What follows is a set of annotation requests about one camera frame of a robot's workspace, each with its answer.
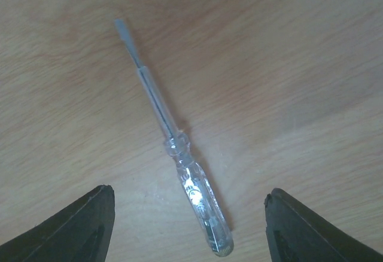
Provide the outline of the clear handle screwdriver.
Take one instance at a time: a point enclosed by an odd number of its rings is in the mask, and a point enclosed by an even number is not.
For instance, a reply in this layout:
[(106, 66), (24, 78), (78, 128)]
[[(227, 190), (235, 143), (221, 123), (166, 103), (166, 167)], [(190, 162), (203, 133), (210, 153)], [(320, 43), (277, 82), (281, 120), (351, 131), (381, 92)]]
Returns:
[(232, 233), (204, 170), (190, 151), (189, 137), (176, 125), (150, 69), (139, 58), (124, 21), (116, 19), (114, 24), (136, 66), (138, 77), (165, 136), (165, 150), (175, 162), (178, 178), (198, 218), (206, 241), (216, 256), (226, 257), (234, 249)]

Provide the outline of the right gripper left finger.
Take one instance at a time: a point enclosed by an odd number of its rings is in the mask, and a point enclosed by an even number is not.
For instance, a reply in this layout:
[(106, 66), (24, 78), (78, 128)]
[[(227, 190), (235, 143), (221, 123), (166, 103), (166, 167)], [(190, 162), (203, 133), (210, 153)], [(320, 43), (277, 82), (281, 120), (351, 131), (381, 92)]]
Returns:
[(114, 190), (99, 185), (2, 244), (1, 261), (105, 261), (114, 220)]

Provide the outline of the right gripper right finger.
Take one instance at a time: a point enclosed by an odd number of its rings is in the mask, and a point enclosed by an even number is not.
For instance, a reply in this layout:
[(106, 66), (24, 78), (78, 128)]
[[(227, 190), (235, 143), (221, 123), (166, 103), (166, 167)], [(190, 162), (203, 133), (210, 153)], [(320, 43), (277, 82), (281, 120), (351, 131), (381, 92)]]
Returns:
[(382, 254), (275, 188), (265, 198), (272, 261), (382, 261)]

